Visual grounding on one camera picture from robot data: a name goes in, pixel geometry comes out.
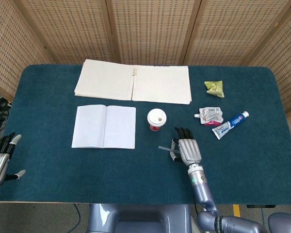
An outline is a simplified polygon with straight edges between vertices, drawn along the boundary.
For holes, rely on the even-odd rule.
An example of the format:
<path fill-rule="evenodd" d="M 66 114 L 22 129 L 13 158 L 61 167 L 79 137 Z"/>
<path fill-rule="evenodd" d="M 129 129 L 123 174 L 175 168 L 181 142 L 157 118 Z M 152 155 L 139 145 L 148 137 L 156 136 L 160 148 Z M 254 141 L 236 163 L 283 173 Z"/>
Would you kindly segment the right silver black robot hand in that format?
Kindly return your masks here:
<path fill-rule="evenodd" d="M 183 127 L 175 127 L 179 138 L 172 139 L 170 157 L 174 162 L 183 162 L 186 166 L 199 164 L 201 153 L 192 132 Z"/>

